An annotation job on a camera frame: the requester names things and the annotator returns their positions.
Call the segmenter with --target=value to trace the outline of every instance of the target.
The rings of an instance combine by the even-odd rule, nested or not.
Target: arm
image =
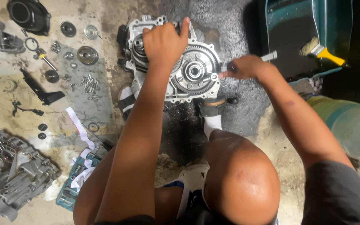
[[[163,104],[170,72],[188,43],[189,22],[184,19],[181,36],[172,23],[143,31],[148,72],[116,146],[95,222],[155,215],[154,179]]]
[[[284,80],[277,68],[249,55],[233,60],[237,73],[221,76],[254,78],[265,88],[280,124],[302,159],[305,170],[322,160],[333,160],[353,168],[323,120]]]

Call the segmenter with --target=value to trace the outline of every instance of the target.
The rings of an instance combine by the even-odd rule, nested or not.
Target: brush
[[[339,66],[342,66],[345,63],[344,59],[338,58],[330,54],[326,47],[320,45],[319,39],[317,37],[312,38],[312,40],[310,40],[310,42],[304,45],[303,48],[301,49],[301,55],[307,56],[309,54],[315,56],[318,59],[320,58],[330,59]]]

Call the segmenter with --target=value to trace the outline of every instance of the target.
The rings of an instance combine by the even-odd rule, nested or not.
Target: hand
[[[180,36],[176,33],[173,23],[156,26],[152,30],[144,28],[144,49],[150,65],[160,64],[173,68],[188,44],[189,24],[190,18],[184,18]]]
[[[259,83],[270,77],[274,72],[278,73],[275,65],[262,61],[256,55],[245,55],[238,59],[233,59],[227,66],[233,64],[236,69],[234,72],[226,71],[219,74],[219,78],[234,77],[240,80],[254,78]]]

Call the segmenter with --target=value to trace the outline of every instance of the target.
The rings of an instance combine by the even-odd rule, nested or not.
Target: person
[[[117,143],[77,197],[76,225],[276,224],[280,182],[268,157],[246,138],[222,131],[222,105],[200,105],[210,169],[202,190],[181,181],[154,188],[170,72],[188,41],[189,18],[178,35],[172,23],[144,29],[149,68]],[[234,59],[221,78],[256,79],[306,171],[302,224],[360,224],[360,177],[315,111],[277,68],[254,55]]]

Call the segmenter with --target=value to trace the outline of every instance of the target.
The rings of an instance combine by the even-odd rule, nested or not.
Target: foot
[[[133,95],[131,84],[124,85],[120,90],[118,96],[118,106],[123,113],[124,121],[127,120],[130,115],[131,109],[136,102],[136,98]]]
[[[200,117],[205,135],[209,136],[214,130],[222,130],[222,114],[224,111],[224,97],[216,99],[204,99],[198,106],[200,107]]]

